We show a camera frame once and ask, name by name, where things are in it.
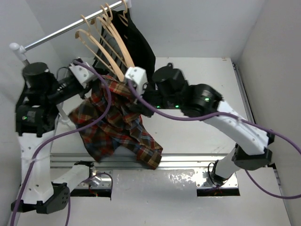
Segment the plaid flannel shirt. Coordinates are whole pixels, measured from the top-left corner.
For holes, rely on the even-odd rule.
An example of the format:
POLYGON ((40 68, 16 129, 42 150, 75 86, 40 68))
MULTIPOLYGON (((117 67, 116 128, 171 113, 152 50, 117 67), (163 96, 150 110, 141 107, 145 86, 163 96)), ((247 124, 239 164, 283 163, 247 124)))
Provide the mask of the plaid flannel shirt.
POLYGON ((110 109, 97 124, 80 131, 81 139, 89 155, 97 162, 111 156, 119 147, 124 147, 136 155, 136 159, 151 169, 156 169, 161 161, 163 147, 143 126, 139 113, 131 111, 134 97, 129 88, 109 75, 103 76, 111 92, 108 97, 105 86, 96 81, 91 96, 69 113, 76 128, 84 127, 98 119, 110 109))

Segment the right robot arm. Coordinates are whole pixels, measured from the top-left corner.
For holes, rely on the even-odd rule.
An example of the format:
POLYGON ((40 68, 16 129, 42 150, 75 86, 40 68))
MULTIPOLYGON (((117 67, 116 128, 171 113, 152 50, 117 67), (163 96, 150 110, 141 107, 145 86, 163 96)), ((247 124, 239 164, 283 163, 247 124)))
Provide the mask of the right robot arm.
POLYGON ((156 70, 152 83, 148 82, 144 69, 137 67, 134 74, 140 96, 137 105, 145 116, 152 116, 159 109, 179 109, 183 121, 202 121, 235 141, 232 151, 208 169, 210 185, 222 186, 240 169, 257 170, 271 163, 272 151, 268 146, 275 136, 250 125, 211 86, 189 84, 172 63, 156 70))

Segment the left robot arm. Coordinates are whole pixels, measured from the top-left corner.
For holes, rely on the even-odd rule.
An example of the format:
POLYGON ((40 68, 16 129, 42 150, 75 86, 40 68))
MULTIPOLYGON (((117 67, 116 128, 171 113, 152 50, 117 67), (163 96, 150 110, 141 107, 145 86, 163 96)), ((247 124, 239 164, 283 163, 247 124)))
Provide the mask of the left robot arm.
POLYGON ((69 75, 58 80, 47 64, 36 62, 22 69, 24 89, 16 104, 16 133, 21 147, 21 196, 11 204, 16 212, 50 214, 63 210, 71 192, 92 176, 93 163, 78 161, 56 180, 50 175, 50 152, 60 105, 89 90, 95 75, 86 62, 76 59, 68 66, 69 75))

